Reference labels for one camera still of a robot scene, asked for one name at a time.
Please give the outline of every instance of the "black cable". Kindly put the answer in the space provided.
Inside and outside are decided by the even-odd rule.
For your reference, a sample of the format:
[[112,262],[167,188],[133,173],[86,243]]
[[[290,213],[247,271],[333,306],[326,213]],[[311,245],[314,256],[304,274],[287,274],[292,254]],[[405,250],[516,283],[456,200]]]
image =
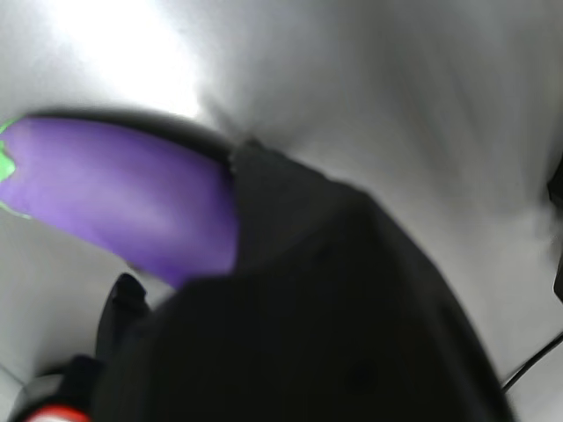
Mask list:
[[502,386],[502,391],[505,393],[512,387],[516,382],[526,374],[531,367],[536,365],[544,356],[546,356],[551,350],[555,347],[559,346],[563,342],[563,331],[560,332],[557,337],[555,337],[552,341],[550,341],[547,345],[544,346],[539,352],[534,354],[531,358],[526,360],[523,365],[512,375],[505,384]]

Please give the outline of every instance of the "white backdrop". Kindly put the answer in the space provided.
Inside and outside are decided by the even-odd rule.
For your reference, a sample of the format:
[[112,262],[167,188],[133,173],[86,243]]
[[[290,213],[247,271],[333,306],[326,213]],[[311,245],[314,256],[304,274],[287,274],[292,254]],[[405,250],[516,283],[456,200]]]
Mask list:
[[[504,377],[563,329],[544,196],[563,150],[562,19],[556,0],[4,0],[0,119],[158,109],[364,187]],[[0,268],[0,363],[25,380],[91,349],[123,264],[1,214]],[[559,420],[561,380],[563,348],[514,388],[522,420]]]

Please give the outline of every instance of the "green calyx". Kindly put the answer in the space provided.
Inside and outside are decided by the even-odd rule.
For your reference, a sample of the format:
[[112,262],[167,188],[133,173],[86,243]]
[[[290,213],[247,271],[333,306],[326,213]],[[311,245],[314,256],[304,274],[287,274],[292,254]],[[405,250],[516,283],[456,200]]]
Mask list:
[[[9,120],[0,127],[0,135],[6,130],[10,125],[15,123],[15,119]],[[16,165],[14,160],[12,160],[5,150],[4,141],[0,141],[0,182],[6,180],[11,176],[14,171],[16,171]]]
[[[12,119],[6,121],[2,126],[0,126],[0,135],[6,130],[8,127],[13,125],[18,119]],[[0,140],[0,182],[6,180],[9,176],[11,176],[14,171],[16,171],[16,164],[14,160],[12,160],[7,154],[5,150],[5,143],[4,141]],[[21,214],[18,211],[14,211],[8,205],[0,201],[0,209],[3,209],[9,214],[15,215],[17,217],[25,218],[27,220],[31,219],[29,215]]]

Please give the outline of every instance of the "black object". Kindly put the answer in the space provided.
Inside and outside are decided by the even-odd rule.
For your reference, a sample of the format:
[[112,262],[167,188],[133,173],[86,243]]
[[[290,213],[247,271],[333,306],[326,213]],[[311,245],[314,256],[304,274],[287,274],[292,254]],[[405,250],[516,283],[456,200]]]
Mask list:
[[130,274],[122,274],[107,298],[98,327],[96,358],[77,356],[69,364],[36,377],[26,385],[12,412],[11,422],[25,422],[40,409],[65,406],[86,415],[104,369],[131,328],[150,314],[146,292]]
[[119,349],[130,328],[150,313],[147,292],[130,274],[122,274],[107,297],[98,325],[96,358],[109,361]]
[[93,422],[513,420],[443,278],[367,195],[256,144],[232,162],[236,271],[144,320]]
[[563,209],[563,160],[559,163],[552,179],[547,183],[549,199],[559,210]]
[[[52,405],[89,414],[92,392],[102,368],[102,364],[93,358],[77,356],[60,373],[36,378],[20,393],[10,421],[24,422],[40,409]],[[48,389],[39,391],[38,386],[43,385],[48,385]]]

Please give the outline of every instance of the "white wall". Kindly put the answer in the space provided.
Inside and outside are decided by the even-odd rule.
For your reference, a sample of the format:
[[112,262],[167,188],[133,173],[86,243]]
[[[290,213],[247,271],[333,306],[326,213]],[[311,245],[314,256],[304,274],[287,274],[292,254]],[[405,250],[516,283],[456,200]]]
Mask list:
[[[556,0],[83,4],[4,1],[0,119],[134,105],[252,133],[372,192],[442,269],[501,376],[563,329],[543,197],[562,150]],[[91,347],[122,263],[0,215],[0,268],[0,362],[25,378]],[[523,420],[559,419],[562,375],[563,350],[520,381]]]

